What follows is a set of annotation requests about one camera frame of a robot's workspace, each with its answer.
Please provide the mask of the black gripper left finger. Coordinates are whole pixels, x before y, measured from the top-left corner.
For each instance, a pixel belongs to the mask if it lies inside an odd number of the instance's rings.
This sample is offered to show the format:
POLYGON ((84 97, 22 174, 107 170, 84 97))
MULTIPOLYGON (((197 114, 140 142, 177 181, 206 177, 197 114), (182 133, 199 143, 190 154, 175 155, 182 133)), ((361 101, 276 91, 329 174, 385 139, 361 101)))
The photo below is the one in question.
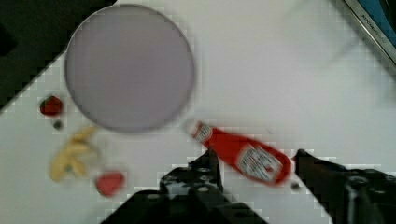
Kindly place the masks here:
POLYGON ((157 190, 141 190, 101 224, 268 224, 244 203, 223 193, 214 150, 177 167, 157 190))

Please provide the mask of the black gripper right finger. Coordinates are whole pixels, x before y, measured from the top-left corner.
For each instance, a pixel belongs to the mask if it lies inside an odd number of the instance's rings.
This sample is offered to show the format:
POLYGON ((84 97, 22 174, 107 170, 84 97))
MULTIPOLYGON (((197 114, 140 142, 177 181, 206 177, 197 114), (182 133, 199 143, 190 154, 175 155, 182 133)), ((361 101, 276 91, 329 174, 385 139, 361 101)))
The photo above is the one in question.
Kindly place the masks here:
POLYGON ((332 224, 396 224, 396 179, 376 169, 347 169, 303 149, 295 174, 332 218, 332 224))

